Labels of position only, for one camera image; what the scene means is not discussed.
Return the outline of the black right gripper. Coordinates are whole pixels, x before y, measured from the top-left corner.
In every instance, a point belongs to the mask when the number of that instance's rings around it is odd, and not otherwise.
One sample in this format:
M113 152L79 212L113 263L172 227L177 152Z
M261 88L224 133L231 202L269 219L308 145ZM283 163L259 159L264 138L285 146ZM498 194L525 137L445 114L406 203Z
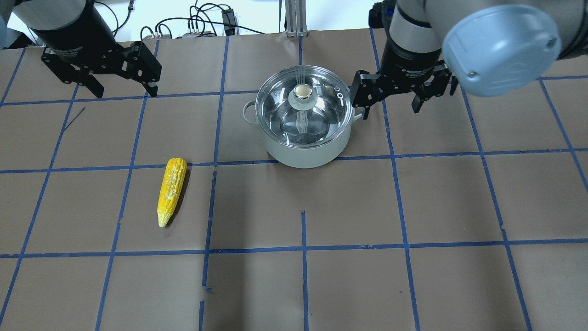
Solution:
M371 106L389 96L413 92L412 110L415 114L432 97L443 96L448 86L449 94L453 96L458 87L458 78L440 56L440 49L414 52L388 39L380 70L375 74L365 70L356 71L351 84L351 104L355 108L362 108L362 119L367 120Z

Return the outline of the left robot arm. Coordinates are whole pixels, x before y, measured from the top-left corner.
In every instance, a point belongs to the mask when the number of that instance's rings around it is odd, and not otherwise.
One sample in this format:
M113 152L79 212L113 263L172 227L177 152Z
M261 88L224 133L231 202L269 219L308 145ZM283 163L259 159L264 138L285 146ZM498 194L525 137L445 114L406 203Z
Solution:
M156 97L162 65L145 43L117 43L92 0L3 0L1 41L9 17L15 14L45 44L41 61L65 83L86 87L101 98L97 74L115 74L140 83Z

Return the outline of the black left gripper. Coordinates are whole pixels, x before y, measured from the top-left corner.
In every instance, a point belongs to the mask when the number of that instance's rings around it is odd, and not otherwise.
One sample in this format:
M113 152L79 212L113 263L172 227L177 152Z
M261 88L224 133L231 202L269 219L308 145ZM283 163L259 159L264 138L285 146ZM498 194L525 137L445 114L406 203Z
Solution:
M116 74L142 84L150 97L157 97L162 65L141 41L122 46L113 40L85 39L82 44L57 50L47 46L41 61L61 82L71 84L79 79L95 97L102 98L103 85L92 74Z

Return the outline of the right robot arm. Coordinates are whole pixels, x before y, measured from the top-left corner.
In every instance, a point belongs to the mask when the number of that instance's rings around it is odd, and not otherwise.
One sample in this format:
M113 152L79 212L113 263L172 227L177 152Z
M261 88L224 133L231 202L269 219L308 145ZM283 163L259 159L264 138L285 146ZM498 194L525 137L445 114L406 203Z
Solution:
M365 119L397 94L414 93L415 113L447 88L501 96L587 54L585 0L383 0L369 26L385 30L386 44L380 69L357 71L351 84Z

